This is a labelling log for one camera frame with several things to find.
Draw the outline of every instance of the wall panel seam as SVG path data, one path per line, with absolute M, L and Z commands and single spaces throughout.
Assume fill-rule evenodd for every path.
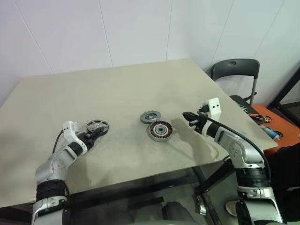
M 232 4 L 231 4 L 231 6 L 230 6 L 230 9 L 229 9 L 229 12 L 228 12 L 228 16 L 227 16 L 227 18 L 226 18 L 226 21 L 225 21 L 225 24 L 224 24 L 224 27 L 223 27 L 223 30 L 222 30 L 220 39 L 219 39 L 219 41 L 218 41 L 218 43 L 217 43 L 217 47 L 216 47 L 215 53 L 214 53 L 214 55 L 213 55 L 213 57 L 212 57 L 212 59 L 211 59 L 211 62 L 210 62 L 210 66 L 209 66 L 209 67 L 212 66 L 212 62 L 214 61 L 214 58 L 215 58 L 215 56 L 216 56 L 216 53 L 217 53 L 219 44 L 220 44 L 220 42 L 221 42 L 223 33 L 224 33 L 224 31 L 225 31 L 225 27 L 226 27 L 226 25 L 227 25 L 228 18 L 229 18 L 229 16 L 230 16 L 231 10 L 232 10 L 232 8 L 233 8 L 233 4 L 234 4 L 234 0 L 232 0 Z
M 33 36 L 32 32 L 31 32 L 31 30 L 30 30 L 28 24 L 26 23 L 26 21 L 25 21 L 25 19 L 24 19 L 24 16 L 22 15 L 22 13 L 21 13 L 21 11 L 20 11 L 20 9 L 19 9 L 19 7 L 18 7 L 18 5 L 16 4 L 15 0 L 12 0 L 12 1 L 13 1 L 14 5 L 15 5 L 15 7 L 16 7 L 16 9 L 17 9 L 19 15 L 20 15 L 20 17 L 22 18 L 23 23 L 25 24 L 25 26 L 26 26 L 26 28 L 27 28 L 27 30 L 28 30 L 28 32 L 29 32 L 31 38 L 33 39 L 35 45 L 37 46 L 39 52 L 41 53 L 43 59 L 45 60 L 47 66 L 49 67 L 49 69 L 51 70 L 51 72 L 52 72 L 53 74 L 55 74 L 54 71 L 52 70 L 52 68 L 51 68 L 51 66 L 50 66 L 50 64 L 49 64 L 49 62 L 48 62 L 48 60 L 47 60 L 47 58 L 45 57 L 44 53 L 42 52 L 40 46 L 38 45 L 36 39 L 34 38 L 34 36 Z
M 276 15 L 274 16 L 274 19 L 273 19 L 273 21 L 272 21 L 272 23 L 271 23 L 269 29 L 267 30 L 265 36 L 263 37 L 261 43 L 260 43 L 259 46 L 258 46 L 258 48 L 257 48 L 257 50 L 256 50 L 256 52 L 255 52 L 255 54 L 254 54 L 254 56 L 253 56 L 253 59 L 256 57 L 256 54 L 258 53 L 260 47 L 262 46 L 263 42 L 265 41 L 265 39 L 266 39 L 266 37 L 267 37 L 267 35 L 268 35 L 268 33 L 269 33 L 271 27 L 273 26 L 273 23 L 275 22 L 276 17 L 278 16 L 278 14 L 279 14 L 279 12 L 280 12 L 280 10 L 281 10 L 281 8 L 282 8 L 284 2 L 285 2 L 285 0 L 282 1 L 281 6 L 279 7 L 279 10 L 277 11 Z M 244 80 L 245 80 L 245 76 L 242 76 L 241 79 L 240 79 L 240 81 L 239 81 L 239 83 L 238 83 L 238 85 L 237 85 L 236 88 L 235 88 L 235 91 L 234 91 L 235 93 L 239 90 L 240 84 L 241 84 Z
M 102 8 L 101 8 L 100 0 L 98 0 L 98 6 L 99 6 L 99 12 L 100 12 L 101 19 L 102 19 L 102 23 L 103 23 L 103 29 L 104 29 L 104 34 L 105 34 L 105 39 L 106 39 L 107 48 L 108 48 L 109 58 L 110 58 L 110 60 L 111 60 L 111 65 L 112 65 L 112 67 L 113 67 L 112 54 L 111 54 L 111 50 L 110 50 L 110 47 L 109 47 L 109 44 L 108 44 L 108 38 L 107 38 L 106 29 L 105 29 L 105 24 L 104 24 L 104 19 L 103 19 L 103 13 L 102 13 Z
M 166 51 L 165 51 L 165 60 L 166 61 L 167 61 L 167 56 L 168 56 L 169 36 L 170 36 L 170 29 L 171 29 L 172 7 L 173 7 L 173 0 L 171 0 L 171 6 L 170 6 L 169 31 L 168 31 L 167 46 L 166 46 Z

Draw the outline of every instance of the black metal table leg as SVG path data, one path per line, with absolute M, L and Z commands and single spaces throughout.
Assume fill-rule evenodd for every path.
M 69 207 L 72 209 L 90 208 L 96 205 L 109 203 L 123 198 L 136 197 L 139 195 L 153 193 L 167 188 L 172 188 L 186 184 L 193 184 L 197 182 L 197 176 L 192 175 L 160 181 L 141 187 L 125 187 L 104 192 L 101 188 L 96 188 L 94 190 L 84 191 L 70 195 L 68 197 L 68 204 Z
M 195 193 L 196 195 L 200 195 L 209 191 L 231 175 L 234 172 L 234 167 L 231 163 L 223 163 L 208 179 L 205 179 L 205 176 L 199 166 L 194 167 L 193 170 L 200 181 L 200 185 L 196 188 Z

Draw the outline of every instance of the metal ring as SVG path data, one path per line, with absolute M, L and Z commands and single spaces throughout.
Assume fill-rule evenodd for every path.
M 161 117 L 160 112 L 151 110 L 151 111 L 144 112 L 142 115 L 140 115 L 140 121 L 142 123 L 152 123 L 154 121 L 159 120 L 160 117 Z
M 92 132 L 94 132 L 97 128 L 102 128 L 104 127 L 104 130 L 101 134 L 101 136 L 105 135 L 108 132 L 109 129 L 109 125 L 106 121 L 104 120 L 92 120 L 90 122 L 88 122 L 88 124 L 86 125 L 86 129 L 88 130 L 88 132 L 91 134 Z

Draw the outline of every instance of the white wall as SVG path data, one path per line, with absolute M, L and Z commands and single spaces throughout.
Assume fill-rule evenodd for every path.
M 204 70 L 258 59 L 255 102 L 267 104 L 299 66 L 299 8 L 299 0 L 2 0 L 0 105 L 21 77 L 185 57 Z M 243 97 L 251 82 L 218 81 Z

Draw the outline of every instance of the wire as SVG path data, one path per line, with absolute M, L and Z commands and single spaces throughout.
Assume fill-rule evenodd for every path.
M 226 156 L 225 158 L 223 158 L 223 159 L 222 159 L 223 163 L 228 163 L 228 164 L 231 164 L 231 165 L 232 165 L 232 163 L 230 163 L 231 160 L 230 160 L 230 162 L 229 162 L 228 159 L 230 159 L 230 156 Z
M 63 133 L 63 130 L 60 131 L 60 133 L 58 134 L 58 136 L 57 136 L 57 138 L 55 140 L 55 144 L 53 146 L 52 154 L 55 152 L 57 142 L 58 142 L 58 140 L 59 140 L 59 138 L 60 138 L 60 136 L 61 136 L 62 133 Z
M 217 124 L 217 125 L 219 125 L 220 127 L 223 127 L 223 128 L 225 128 L 225 129 L 231 131 L 232 133 L 234 133 L 234 134 L 236 134 L 237 136 L 239 136 L 241 139 L 244 139 L 246 142 L 248 142 L 249 144 L 251 144 L 252 147 L 253 147 L 253 148 L 261 155 L 261 157 L 263 158 L 263 160 L 264 160 L 264 165 L 265 165 L 265 167 L 266 167 L 266 169 L 267 169 L 267 175 L 268 175 L 268 178 L 269 178 L 269 180 L 271 180 L 271 169 L 270 169 L 269 162 L 268 162 L 267 158 L 265 157 L 265 155 L 263 154 L 263 152 L 262 152 L 262 151 L 261 151 L 261 150 L 260 150 L 260 149 L 259 149 L 259 148 L 251 141 L 251 140 L 249 140 L 248 138 L 246 138 L 244 135 L 240 134 L 239 132 L 237 132 L 237 131 L 231 129 L 230 127 L 228 127 L 228 126 L 226 126 L 226 125 L 224 125 L 224 124 L 222 124 L 222 123 L 220 123 L 220 122 L 217 122 L 217 121 L 215 121 L 215 120 L 209 118 L 208 116 L 206 116 L 206 115 L 204 115 L 204 114 L 202 114 L 202 113 L 200 113 L 199 116 L 202 117 L 202 118 L 205 118 L 205 119 L 207 119 L 207 120 L 209 120 L 209 121 L 211 121 L 211 122 L 213 122 L 213 123 L 215 123 L 215 124 Z

